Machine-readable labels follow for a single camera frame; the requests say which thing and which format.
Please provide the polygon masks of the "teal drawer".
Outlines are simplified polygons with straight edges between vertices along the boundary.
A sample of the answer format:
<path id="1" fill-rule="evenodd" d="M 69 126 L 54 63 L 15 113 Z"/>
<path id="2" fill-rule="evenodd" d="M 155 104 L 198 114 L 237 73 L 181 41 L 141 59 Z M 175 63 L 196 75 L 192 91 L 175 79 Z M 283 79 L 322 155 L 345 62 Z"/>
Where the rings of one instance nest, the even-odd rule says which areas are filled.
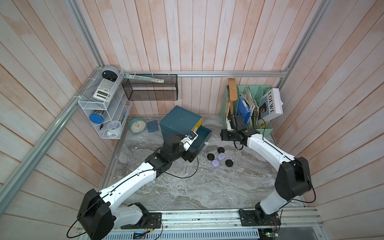
<path id="1" fill-rule="evenodd" d="M 212 130 L 210 130 L 204 126 L 200 126 L 197 130 L 197 135 L 198 135 L 198 138 L 196 140 L 194 140 L 194 142 L 192 144 L 192 148 L 195 151 L 201 151 L 204 148 L 204 146 L 206 145 L 205 143 L 208 142 L 209 139 L 211 138 Z"/>

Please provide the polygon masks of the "purple earphone case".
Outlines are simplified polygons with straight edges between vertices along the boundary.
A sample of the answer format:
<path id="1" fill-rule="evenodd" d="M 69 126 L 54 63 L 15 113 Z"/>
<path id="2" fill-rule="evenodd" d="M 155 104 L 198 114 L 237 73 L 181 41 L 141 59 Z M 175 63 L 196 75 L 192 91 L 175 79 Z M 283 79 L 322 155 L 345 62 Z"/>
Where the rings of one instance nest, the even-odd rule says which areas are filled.
<path id="1" fill-rule="evenodd" d="M 213 161 L 212 161 L 212 166 L 215 167 L 215 168 L 217 168 L 217 167 L 220 166 L 220 162 L 219 162 L 218 160 L 213 160 Z"/>
<path id="2" fill-rule="evenodd" d="M 218 161 L 223 161 L 225 158 L 226 158 L 226 154 L 225 153 L 219 153 L 218 157 L 217 157 L 217 160 Z"/>

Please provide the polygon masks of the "teal drawer cabinet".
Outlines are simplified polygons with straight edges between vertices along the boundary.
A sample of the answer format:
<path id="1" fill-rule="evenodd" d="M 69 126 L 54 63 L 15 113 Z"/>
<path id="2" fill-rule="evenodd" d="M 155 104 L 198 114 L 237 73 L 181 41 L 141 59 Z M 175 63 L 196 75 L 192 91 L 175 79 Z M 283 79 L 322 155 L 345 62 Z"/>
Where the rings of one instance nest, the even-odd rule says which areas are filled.
<path id="1" fill-rule="evenodd" d="M 175 106 L 161 121 L 163 140 L 171 135 L 187 135 L 202 116 Z"/>

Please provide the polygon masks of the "yellow top drawer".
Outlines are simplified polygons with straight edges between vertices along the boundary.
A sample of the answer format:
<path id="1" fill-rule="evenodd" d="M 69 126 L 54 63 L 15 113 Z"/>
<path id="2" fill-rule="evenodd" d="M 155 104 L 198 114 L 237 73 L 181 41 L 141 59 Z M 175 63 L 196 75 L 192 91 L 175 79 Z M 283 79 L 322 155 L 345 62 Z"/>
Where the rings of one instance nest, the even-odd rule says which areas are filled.
<path id="1" fill-rule="evenodd" d="M 196 124 L 193 126 L 193 128 L 191 129 L 191 131 L 193 132 L 197 132 L 197 130 L 199 129 L 199 127 L 202 125 L 203 123 L 203 118 L 201 117 L 197 122 Z"/>

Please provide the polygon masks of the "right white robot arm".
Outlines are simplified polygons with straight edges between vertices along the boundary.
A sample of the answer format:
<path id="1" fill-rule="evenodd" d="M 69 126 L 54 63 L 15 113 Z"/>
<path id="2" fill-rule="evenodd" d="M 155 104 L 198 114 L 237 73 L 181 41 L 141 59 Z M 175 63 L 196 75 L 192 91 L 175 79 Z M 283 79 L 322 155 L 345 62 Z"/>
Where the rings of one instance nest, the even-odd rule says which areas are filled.
<path id="1" fill-rule="evenodd" d="M 255 205 L 255 210 L 241 211 L 245 221 L 243 226 L 265 226 L 278 224 L 278 212 L 297 196 L 314 191 L 310 167 L 303 157 L 294 157 L 276 147 L 263 134 L 254 128 L 248 128 L 242 116 L 230 116 L 231 127 L 222 129 L 221 139 L 239 143 L 265 158 L 276 170 L 274 190 L 265 199 Z"/>

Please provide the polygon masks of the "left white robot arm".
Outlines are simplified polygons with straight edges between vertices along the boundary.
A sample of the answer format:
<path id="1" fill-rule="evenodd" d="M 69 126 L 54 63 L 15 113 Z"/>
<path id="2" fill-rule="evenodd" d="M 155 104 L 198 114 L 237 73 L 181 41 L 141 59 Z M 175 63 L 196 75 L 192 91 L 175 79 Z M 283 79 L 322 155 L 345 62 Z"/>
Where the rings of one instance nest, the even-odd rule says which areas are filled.
<path id="1" fill-rule="evenodd" d="M 96 192 L 88 191 L 79 209 L 76 223 L 80 223 L 85 234 L 92 240 L 101 240 L 120 225 L 136 225 L 144 220 L 146 208 L 133 204 L 126 212 L 118 207 L 133 193 L 161 174 L 167 173 L 172 163 L 186 155 L 198 134 L 171 135 L 149 155 L 144 163 L 117 183 Z"/>

